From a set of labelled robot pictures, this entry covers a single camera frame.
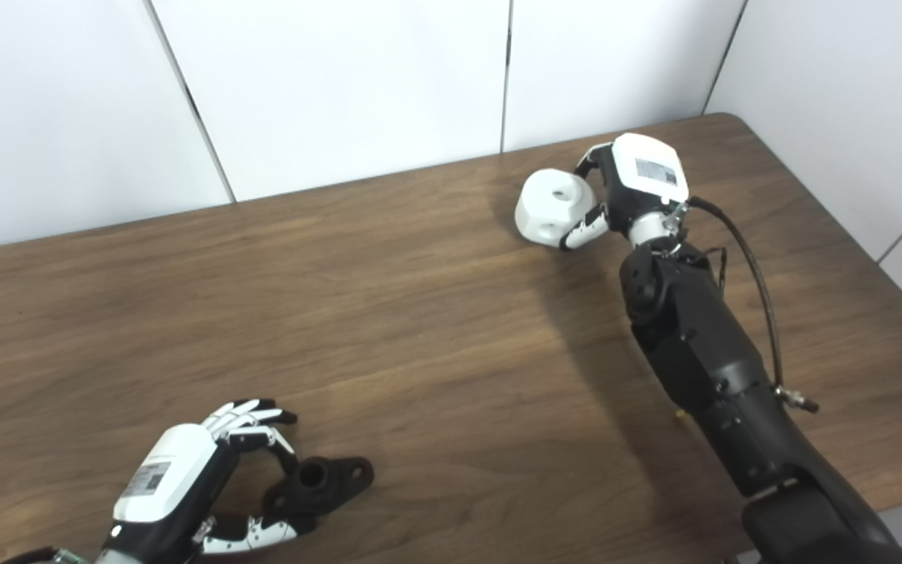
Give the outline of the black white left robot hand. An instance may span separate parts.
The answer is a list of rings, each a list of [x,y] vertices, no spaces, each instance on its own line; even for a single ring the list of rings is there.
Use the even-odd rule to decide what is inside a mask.
[[[266,449],[286,471],[298,458],[280,425],[297,415],[273,399],[229,401],[202,422],[166,429],[114,505],[100,563],[193,563],[254,552],[315,531],[313,518],[215,517],[241,456]]]

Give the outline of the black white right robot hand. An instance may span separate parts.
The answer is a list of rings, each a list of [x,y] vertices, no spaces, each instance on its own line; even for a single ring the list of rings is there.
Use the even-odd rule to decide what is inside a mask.
[[[594,144],[572,176],[586,181],[593,170],[604,181],[604,200],[561,237],[559,249],[575,250],[605,232],[615,232],[634,248],[644,245],[658,255],[680,252],[690,188],[679,154],[669,144],[623,133],[612,142]]]

